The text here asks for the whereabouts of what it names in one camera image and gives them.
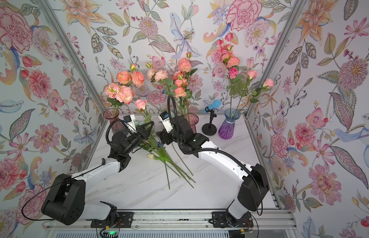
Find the small pink rosebud stem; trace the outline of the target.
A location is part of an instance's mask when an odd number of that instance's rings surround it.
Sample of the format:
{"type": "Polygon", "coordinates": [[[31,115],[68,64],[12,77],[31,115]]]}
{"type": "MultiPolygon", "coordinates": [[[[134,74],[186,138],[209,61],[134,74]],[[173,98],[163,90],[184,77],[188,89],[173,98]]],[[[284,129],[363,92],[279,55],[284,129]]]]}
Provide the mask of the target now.
{"type": "Polygon", "coordinates": [[[152,121],[152,116],[149,114],[147,109],[147,100],[138,99],[135,103],[138,111],[142,113],[144,119],[137,121],[137,125],[141,126],[145,123],[149,123],[152,121]]]}

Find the pale pink carnation pair stem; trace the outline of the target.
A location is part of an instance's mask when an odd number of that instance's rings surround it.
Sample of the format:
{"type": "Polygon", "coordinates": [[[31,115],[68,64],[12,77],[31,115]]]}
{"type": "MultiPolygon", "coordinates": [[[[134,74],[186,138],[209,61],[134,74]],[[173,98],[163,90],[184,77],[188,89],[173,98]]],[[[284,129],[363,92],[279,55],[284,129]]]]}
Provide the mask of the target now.
{"type": "Polygon", "coordinates": [[[111,103],[114,111],[119,111],[122,106],[129,105],[135,97],[135,91],[132,88],[116,83],[108,85],[106,94],[107,101],[111,103]]]}

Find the coral pink rose spray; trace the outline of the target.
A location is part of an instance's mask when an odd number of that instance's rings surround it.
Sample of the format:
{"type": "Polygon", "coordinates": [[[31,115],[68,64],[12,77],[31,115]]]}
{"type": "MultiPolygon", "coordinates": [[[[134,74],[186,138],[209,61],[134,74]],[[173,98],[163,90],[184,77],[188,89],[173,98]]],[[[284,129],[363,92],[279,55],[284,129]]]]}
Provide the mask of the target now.
{"type": "Polygon", "coordinates": [[[179,77],[174,84],[177,86],[177,88],[174,90],[174,96],[178,100],[179,109],[183,115],[187,115],[189,113],[192,90],[188,87],[186,78],[179,77]]]}

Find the pale pink peony stem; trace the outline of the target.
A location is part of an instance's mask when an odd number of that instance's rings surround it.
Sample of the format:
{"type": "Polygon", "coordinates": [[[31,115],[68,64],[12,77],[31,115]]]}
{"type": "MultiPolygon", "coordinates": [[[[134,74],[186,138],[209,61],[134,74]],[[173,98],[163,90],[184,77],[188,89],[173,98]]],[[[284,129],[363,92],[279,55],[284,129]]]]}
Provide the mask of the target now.
{"type": "Polygon", "coordinates": [[[164,64],[158,65],[153,61],[148,61],[146,63],[146,67],[148,69],[147,78],[151,81],[151,83],[156,84],[157,86],[160,85],[163,88],[165,95],[172,95],[174,97],[171,86],[173,85],[174,74],[179,71],[178,67],[177,71],[175,71],[173,75],[170,75],[169,72],[164,69],[164,64]]]}

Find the magenta rose stem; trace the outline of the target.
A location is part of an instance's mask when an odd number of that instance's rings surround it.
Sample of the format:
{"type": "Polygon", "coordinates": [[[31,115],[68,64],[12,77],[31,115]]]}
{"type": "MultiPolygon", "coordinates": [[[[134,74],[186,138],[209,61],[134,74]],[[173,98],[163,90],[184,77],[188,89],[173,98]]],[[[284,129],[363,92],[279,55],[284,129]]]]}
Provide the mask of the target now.
{"type": "Polygon", "coordinates": [[[239,71],[239,66],[234,66],[229,69],[229,95],[230,95],[230,109],[229,115],[232,116],[232,100],[241,96],[242,91],[242,75],[239,71]]]}

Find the coral pink carnation stem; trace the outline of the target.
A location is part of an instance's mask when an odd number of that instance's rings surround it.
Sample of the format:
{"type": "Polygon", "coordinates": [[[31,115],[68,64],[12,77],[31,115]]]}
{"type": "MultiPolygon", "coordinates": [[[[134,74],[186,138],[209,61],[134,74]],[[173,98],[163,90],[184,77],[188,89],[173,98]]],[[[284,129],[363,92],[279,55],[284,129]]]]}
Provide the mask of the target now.
{"type": "Polygon", "coordinates": [[[179,71],[176,74],[175,84],[178,87],[182,87],[186,89],[190,83],[190,78],[197,71],[197,69],[193,68],[192,61],[190,60],[191,53],[188,52],[185,58],[179,60],[178,69],[179,71]]]}

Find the light pink rose stem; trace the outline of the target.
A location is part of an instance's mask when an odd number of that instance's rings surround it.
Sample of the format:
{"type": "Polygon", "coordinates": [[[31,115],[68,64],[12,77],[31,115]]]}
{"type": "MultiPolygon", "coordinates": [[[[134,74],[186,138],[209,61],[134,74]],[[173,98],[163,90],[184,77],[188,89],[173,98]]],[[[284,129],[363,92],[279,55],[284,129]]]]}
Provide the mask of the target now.
{"type": "Polygon", "coordinates": [[[238,96],[239,96],[239,102],[237,104],[236,110],[239,110],[239,105],[242,101],[243,98],[246,99],[246,104],[248,103],[248,101],[250,100],[250,98],[252,97],[252,92],[250,90],[250,84],[252,83],[252,81],[258,76],[258,72],[255,70],[250,70],[247,74],[245,78],[242,78],[239,82],[238,82],[238,96]]]}
{"type": "Polygon", "coordinates": [[[250,104],[256,104],[259,102],[262,93],[270,91],[273,87],[274,81],[268,78],[262,85],[250,86],[245,89],[241,94],[241,98],[246,98],[250,104]]]}

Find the coral carnation spray stem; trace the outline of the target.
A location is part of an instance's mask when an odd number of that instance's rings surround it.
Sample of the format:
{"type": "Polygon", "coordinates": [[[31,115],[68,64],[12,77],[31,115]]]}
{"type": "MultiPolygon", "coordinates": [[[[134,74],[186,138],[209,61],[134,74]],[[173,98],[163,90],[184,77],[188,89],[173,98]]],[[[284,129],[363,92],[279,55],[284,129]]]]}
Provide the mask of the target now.
{"type": "Polygon", "coordinates": [[[224,44],[222,41],[221,44],[217,45],[213,50],[211,60],[215,65],[215,68],[212,70],[212,76],[226,79],[229,86],[229,69],[234,66],[239,66],[240,68],[241,63],[240,59],[233,53],[233,46],[230,44],[224,44]]]}

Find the coral rose spray stem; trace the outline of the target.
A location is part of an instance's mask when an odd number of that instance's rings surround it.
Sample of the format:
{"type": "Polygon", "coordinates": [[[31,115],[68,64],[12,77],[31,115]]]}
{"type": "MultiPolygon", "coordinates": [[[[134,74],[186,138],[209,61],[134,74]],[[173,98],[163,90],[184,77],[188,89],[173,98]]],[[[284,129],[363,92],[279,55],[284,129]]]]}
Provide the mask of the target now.
{"type": "Polygon", "coordinates": [[[130,65],[130,71],[121,71],[117,74],[117,82],[121,85],[133,85],[137,88],[144,86],[145,77],[143,73],[139,72],[139,67],[136,63],[130,65]]]}

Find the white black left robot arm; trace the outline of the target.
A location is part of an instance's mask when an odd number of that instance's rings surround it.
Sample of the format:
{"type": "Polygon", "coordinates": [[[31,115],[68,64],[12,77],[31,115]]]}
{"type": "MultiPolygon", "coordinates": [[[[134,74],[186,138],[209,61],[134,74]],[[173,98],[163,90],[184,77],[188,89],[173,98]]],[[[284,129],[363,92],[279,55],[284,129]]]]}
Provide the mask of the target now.
{"type": "Polygon", "coordinates": [[[42,214],[65,225],[72,225],[77,220],[91,220],[111,226],[117,224],[120,220],[117,207],[105,201],[87,202],[86,193],[108,177],[123,171],[131,160],[131,152],[149,138],[153,127],[154,123],[149,122],[129,129],[129,135],[119,131],[111,137],[107,132],[106,141],[111,148],[107,159],[80,173],[59,175],[42,205],[42,214]]]}

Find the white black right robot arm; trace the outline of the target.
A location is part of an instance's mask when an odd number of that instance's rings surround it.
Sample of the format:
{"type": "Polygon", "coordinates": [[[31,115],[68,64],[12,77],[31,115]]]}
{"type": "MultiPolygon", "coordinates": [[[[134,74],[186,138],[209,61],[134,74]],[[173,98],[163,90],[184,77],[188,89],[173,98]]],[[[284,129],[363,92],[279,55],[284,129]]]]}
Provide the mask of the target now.
{"type": "Polygon", "coordinates": [[[177,143],[185,155],[193,155],[216,166],[229,175],[239,189],[234,200],[225,211],[225,219],[232,226],[252,211],[263,210],[263,199],[270,191],[266,171],[260,164],[245,164],[233,155],[221,150],[208,137],[194,133],[184,116],[177,114],[174,97],[168,96],[167,111],[159,115],[164,130],[158,133],[163,144],[177,143]]]}

